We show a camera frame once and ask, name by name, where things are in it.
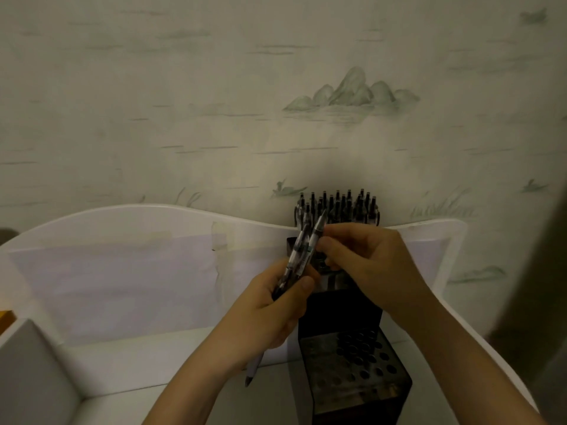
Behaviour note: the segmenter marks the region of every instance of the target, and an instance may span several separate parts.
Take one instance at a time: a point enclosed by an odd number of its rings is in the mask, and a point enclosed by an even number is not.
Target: right hand
[[[411,308],[420,307],[433,293],[400,233],[365,224],[326,225],[317,243],[331,269],[343,269],[374,304],[401,326]]]

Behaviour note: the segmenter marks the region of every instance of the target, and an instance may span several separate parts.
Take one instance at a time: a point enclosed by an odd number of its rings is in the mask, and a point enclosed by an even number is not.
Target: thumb
[[[364,268],[367,266],[367,259],[356,254],[341,242],[332,237],[321,237],[317,243],[317,250],[332,259],[354,280],[362,279]]]
[[[274,330],[280,330],[290,319],[296,318],[297,311],[305,307],[307,297],[313,292],[315,281],[309,276],[302,277],[287,290],[274,304],[266,307],[269,309],[270,326]]]

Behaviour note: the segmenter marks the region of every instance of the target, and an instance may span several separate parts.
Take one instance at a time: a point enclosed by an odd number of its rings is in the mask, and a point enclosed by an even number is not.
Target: hand
[[[254,277],[203,342],[203,349],[209,350],[208,355],[216,355],[218,366],[227,372],[240,371],[253,357],[280,346],[305,314],[307,297],[319,274],[309,265],[307,276],[274,302],[272,292],[286,265],[287,259],[281,259]]]
[[[364,224],[326,225],[317,250],[333,269],[344,269],[372,302],[401,326],[404,312],[432,295],[400,233]]]

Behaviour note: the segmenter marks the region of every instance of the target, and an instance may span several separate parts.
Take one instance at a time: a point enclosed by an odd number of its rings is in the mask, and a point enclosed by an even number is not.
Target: forearm
[[[204,424],[230,375],[203,342],[160,394],[144,425]]]
[[[545,422],[500,367],[433,296],[401,319],[428,361],[460,425]]]

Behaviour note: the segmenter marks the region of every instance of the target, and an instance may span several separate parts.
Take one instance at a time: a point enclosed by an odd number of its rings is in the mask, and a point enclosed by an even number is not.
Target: pen organizer hole
[[[314,267],[335,286],[323,281],[299,320],[302,360],[288,364],[298,423],[395,424],[412,379],[379,328],[382,310],[345,272]]]

